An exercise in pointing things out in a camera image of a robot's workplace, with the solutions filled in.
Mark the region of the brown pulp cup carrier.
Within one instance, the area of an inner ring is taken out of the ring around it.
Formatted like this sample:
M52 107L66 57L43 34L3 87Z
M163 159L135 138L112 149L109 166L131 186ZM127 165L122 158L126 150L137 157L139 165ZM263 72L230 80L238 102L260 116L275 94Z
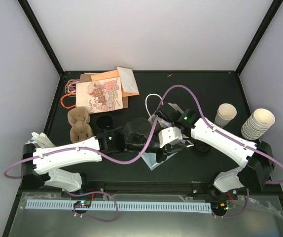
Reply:
M85 107L73 108L68 112L68 122L71 125L70 139L78 143L94 136L90 123L90 114Z

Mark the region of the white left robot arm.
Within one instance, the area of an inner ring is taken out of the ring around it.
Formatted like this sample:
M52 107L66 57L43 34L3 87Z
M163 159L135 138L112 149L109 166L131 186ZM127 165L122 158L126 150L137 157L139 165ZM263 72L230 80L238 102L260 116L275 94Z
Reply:
M37 189L42 186L61 188L78 197L89 193L90 186L79 172L63 168L84 162L100 162L104 158L117 164L132 164L110 157L113 153L136 151L137 157L154 154L158 163L174 153L173 146L181 140L181 131L172 126L161 128L145 118L137 118L124 127L105 131L86 140L42 148L33 144L24 146L21 188Z

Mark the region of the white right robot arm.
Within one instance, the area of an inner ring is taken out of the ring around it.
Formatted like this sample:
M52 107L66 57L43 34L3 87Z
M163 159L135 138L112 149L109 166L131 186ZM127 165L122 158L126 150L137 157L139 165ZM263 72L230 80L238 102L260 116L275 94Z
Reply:
M208 186L209 196L221 198L227 191L248 188L252 192L263 190L274 164L272 148L266 142L259 144L239 138L207 119L200 118L192 109L181 113L172 104L165 103L155 115L173 125L159 132L160 146L174 145L182 139L203 142L231 158L238 167L219 173Z

